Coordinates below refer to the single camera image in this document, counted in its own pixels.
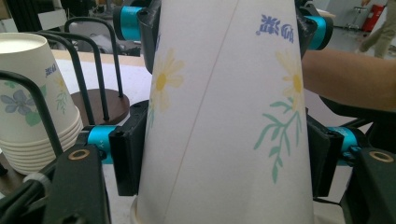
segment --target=red fire extinguisher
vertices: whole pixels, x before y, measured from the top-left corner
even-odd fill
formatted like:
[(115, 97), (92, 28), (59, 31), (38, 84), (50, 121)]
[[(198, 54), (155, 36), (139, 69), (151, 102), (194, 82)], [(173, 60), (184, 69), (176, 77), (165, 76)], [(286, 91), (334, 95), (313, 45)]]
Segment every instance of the red fire extinguisher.
[(381, 13), (384, 11), (384, 6), (380, 5), (373, 5), (369, 15), (367, 16), (366, 21), (364, 22), (363, 26), (361, 29), (364, 32), (372, 32), (374, 29), (374, 26), (376, 22), (378, 21), (379, 17), (381, 16)]

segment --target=person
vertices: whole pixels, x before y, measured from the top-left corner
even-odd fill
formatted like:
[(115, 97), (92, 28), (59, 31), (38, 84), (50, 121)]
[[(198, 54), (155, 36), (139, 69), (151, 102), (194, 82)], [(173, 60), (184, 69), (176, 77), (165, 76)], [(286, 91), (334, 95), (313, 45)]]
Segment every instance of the person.
[[(367, 6), (371, 0), (362, 0), (361, 6)], [(388, 0), (387, 17), (382, 26), (369, 35), (359, 46), (357, 53), (363, 54), (370, 47), (375, 46), (375, 57), (384, 58), (388, 52), (390, 42), (396, 36), (396, 0)]]
[(396, 109), (396, 60), (335, 49), (309, 50), (302, 68), (304, 87), (318, 95), (344, 105)]

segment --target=floral pattern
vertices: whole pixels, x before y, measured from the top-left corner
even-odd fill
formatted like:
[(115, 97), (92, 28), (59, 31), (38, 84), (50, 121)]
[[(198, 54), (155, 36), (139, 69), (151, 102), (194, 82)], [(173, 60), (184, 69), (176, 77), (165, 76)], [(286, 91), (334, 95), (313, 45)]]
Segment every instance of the floral pattern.
[(34, 106), (35, 102), (32, 98), (28, 99), (23, 90), (15, 91), (12, 98), (6, 95), (1, 95), (1, 101), (6, 104), (6, 112), (14, 113), (18, 110), (21, 115), (27, 115), (32, 112), (30, 106)]
[(58, 85), (59, 90), (61, 91), (56, 97), (56, 109), (62, 110), (62, 113), (64, 114), (67, 105), (67, 87), (62, 77), (56, 77), (55, 83)]
[[(46, 86), (42, 86), (40, 90), (45, 97), (47, 95)], [(35, 108), (35, 101), (30, 94), (27, 97), (23, 90), (15, 91), (12, 94), (12, 97), (7, 95), (1, 95), (0, 100), (3, 104), (6, 105), (6, 113), (15, 113), (18, 111), (20, 115), (25, 117), (25, 121), (29, 126), (33, 127), (41, 122), (40, 115)]]
[(300, 116), (303, 114), (302, 101), (304, 90), (300, 58), (292, 58), (288, 52), (277, 52), (276, 58), (282, 67), (285, 68), (288, 74), (282, 79), (286, 82), (289, 82), (290, 85), (285, 90), (283, 90), (285, 99), (273, 102), (270, 104), (270, 107), (282, 109), (283, 115), (286, 115), (288, 119), (286, 121), (282, 121), (280, 118), (278, 118), (279, 116), (274, 116), (269, 113), (262, 114), (267, 120), (270, 121), (270, 123), (262, 129), (259, 139), (254, 146), (254, 149), (259, 149), (265, 136), (271, 135), (271, 141), (275, 143), (269, 152), (269, 157), (275, 158), (272, 169), (272, 178), (274, 184), (278, 178), (279, 168), (283, 167), (283, 160), (281, 157), (282, 149), (286, 149), (289, 156), (291, 154), (291, 124), (295, 124), (295, 145), (299, 145), (300, 133), (303, 131)]
[(4, 82), (4, 84), (5, 84), (6, 86), (9, 86), (11, 89), (14, 89), (15, 87), (18, 86), (18, 83), (13, 82), (13, 81), (6, 81), (6, 82)]
[(183, 61), (175, 59), (173, 49), (167, 51), (164, 59), (157, 54), (152, 71), (148, 132), (153, 125), (155, 111), (163, 113), (169, 108), (171, 100), (168, 92), (180, 87), (184, 82), (184, 77), (178, 73), (183, 67)]

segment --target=white paper cup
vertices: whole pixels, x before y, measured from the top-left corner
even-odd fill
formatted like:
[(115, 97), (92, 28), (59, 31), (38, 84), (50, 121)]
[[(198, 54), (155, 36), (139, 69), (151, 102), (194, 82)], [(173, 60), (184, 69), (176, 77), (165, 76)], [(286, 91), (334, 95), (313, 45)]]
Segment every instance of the white paper cup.
[[(0, 70), (30, 78), (42, 91), (57, 133), (71, 126), (78, 111), (50, 51), (47, 39), (31, 34), (0, 34)], [(0, 140), (33, 143), (47, 138), (30, 93), (10, 81), (0, 81)]]
[(137, 220), (313, 223), (294, 1), (164, 0), (157, 43)]
[(130, 213), (131, 224), (140, 224), (137, 221), (137, 217), (136, 217), (136, 206), (137, 206), (137, 196), (134, 198), (134, 201), (132, 202), (132, 206), (131, 206), (131, 213)]
[[(61, 141), (61, 146), (64, 151), (76, 143), (79, 131), (83, 127), (81, 120), (78, 121), (76, 127), (76, 132), (72, 132), (71, 135)], [(23, 175), (37, 172), (55, 159), (55, 154), (51, 145), (43, 148), (11, 148), (2, 146), (2, 149), (11, 167)]]
[[(65, 138), (63, 141), (61, 141), (61, 146), (64, 151), (69, 149), (71, 146), (73, 146), (76, 143), (78, 133), (73, 133), (70, 135), (68, 138)], [(51, 145), (48, 145), (46, 147), (38, 147), (38, 148), (32, 148), (32, 147), (9, 147), (9, 146), (2, 146), (2, 148), (5, 149), (7, 152), (8, 157), (12, 157), (15, 159), (19, 160), (30, 160), (34, 159), (37, 157), (40, 157), (41, 155), (52, 155), (54, 154), (53, 148)]]
[[(58, 134), (58, 138), (61, 141), (65, 141), (70, 138), (70, 136), (79, 133), (82, 129), (82, 121), (81, 117), (78, 114), (76, 120), (73, 121), (73, 124), (68, 127), (68, 129), (64, 130), (62, 133)], [(19, 151), (26, 151), (26, 148), (30, 148), (31, 150), (40, 149), (44, 147), (50, 147), (50, 140), (48, 137), (46, 139), (42, 139), (40, 141), (36, 141), (33, 143), (9, 143), (0, 140), (0, 146), (7, 146), (8, 149), (14, 149)]]

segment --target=teal joint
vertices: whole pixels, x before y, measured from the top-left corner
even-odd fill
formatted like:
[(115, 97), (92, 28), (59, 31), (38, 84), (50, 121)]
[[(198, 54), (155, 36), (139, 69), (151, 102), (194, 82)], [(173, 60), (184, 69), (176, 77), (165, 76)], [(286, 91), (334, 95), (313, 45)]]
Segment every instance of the teal joint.
[(113, 132), (116, 127), (117, 126), (111, 125), (95, 126), (88, 137), (88, 144), (96, 145), (98, 149), (103, 150), (106, 153), (107, 158), (102, 161), (103, 164), (113, 164), (108, 135)]
[(341, 155), (346, 159), (345, 161), (339, 161), (339, 165), (348, 165), (349, 162), (355, 160), (354, 153), (356, 153), (361, 148), (358, 146), (358, 140), (355, 134), (348, 128), (344, 127), (328, 127), (329, 130), (340, 133), (344, 136), (343, 145), (341, 147)]
[(305, 16), (305, 17), (314, 21), (318, 26), (318, 29), (315, 31), (315, 35), (312, 38), (312, 41), (309, 44), (308, 48), (319, 49), (326, 35), (326, 26), (327, 26), (326, 21), (322, 17), (314, 17), (314, 16)]
[(120, 14), (122, 35), (127, 40), (140, 41), (139, 21), (137, 12), (142, 7), (123, 7)]

